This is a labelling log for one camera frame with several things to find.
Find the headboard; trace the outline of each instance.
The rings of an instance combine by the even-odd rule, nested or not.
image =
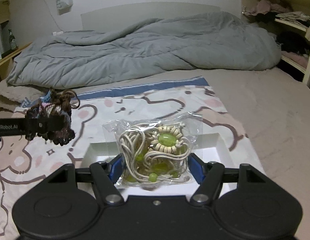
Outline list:
[[[207,12],[219,12],[217,6],[184,2],[146,2],[107,7],[81,14],[83,30],[108,32],[121,30],[148,18],[170,19]]]

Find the beige cord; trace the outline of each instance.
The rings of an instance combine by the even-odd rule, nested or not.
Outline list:
[[[191,153],[191,142],[183,136],[183,128],[185,128],[184,123],[173,123],[167,126],[157,123],[140,123],[131,126],[123,132],[119,137],[119,143],[123,151],[127,170],[131,176],[140,183],[154,184],[161,181],[176,180],[177,178],[174,178],[172,175],[174,172],[178,172],[179,175],[183,174],[187,170],[187,157]],[[163,132],[175,136],[175,146],[166,147],[159,143],[158,138]],[[142,142],[140,147],[135,149],[138,140]],[[150,182],[149,176],[140,174],[137,170],[136,157],[144,150],[147,142],[158,150],[154,150],[150,147],[149,151],[144,155],[143,165],[145,171],[151,172],[152,165],[161,163],[163,160],[166,160],[170,166],[168,174],[158,176],[156,182]],[[186,148],[183,154],[181,153],[181,147]]]

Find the cartoon print blanket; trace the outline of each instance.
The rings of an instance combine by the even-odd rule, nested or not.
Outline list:
[[[203,132],[219,133],[238,163],[257,158],[242,125],[227,113],[203,77],[161,82],[80,95],[72,112],[76,138],[63,147],[35,138],[4,137],[0,142],[0,240],[19,234],[11,216],[15,201],[65,163],[79,166],[90,143],[103,142],[102,125],[114,119],[165,118],[189,111],[203,115]],[[17,108],[13,117],[23,117]]]

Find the blue border stripe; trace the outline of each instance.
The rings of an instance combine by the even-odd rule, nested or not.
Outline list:
[[[93,98],[101,98],[101,97],[123,97],[128,95],[137,95],[149,90],[164,90],[174,87],[180,86],[208,86],[208,83],[205,78],[202,76],[195,77],[192,79],[186,80],[179,80],[179,81],[162,81],[159,83],[152,83],[152,84],[143,84],[143,85],[136,85],[136,86],[128,86],[128,87],[121,87],[121,88],[111,88],[105,89],[100,91],[93,91],[89,93],[84,93],[78,95],[80,100],[84,99],[93,99]]]

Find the blanket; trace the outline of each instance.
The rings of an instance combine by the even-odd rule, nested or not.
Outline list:
[[[7,82],[66,89],[175,69],[265,70],[280,58],[265,29],[215,12],[148,19],[117,32],[76,31],[37,39],[15,58]]]
[[[233,159],[234,167],[251,163],[262,170],[244,128],[225,109],[203,77],[182,82],[136,85],[80,95],[81,107],[72,110],[76,138],[57,146],[22,136],[0,142],[0,240],[14,240],[18,232],[11,211],[15,201],[66,163],[81,165],[90,143],[105,141],[102,124],[114,119],[140,120],[172,116],[184,111],[203,116],[203,132],[220,134]],[[17,108],[14,117],[23,117]]]

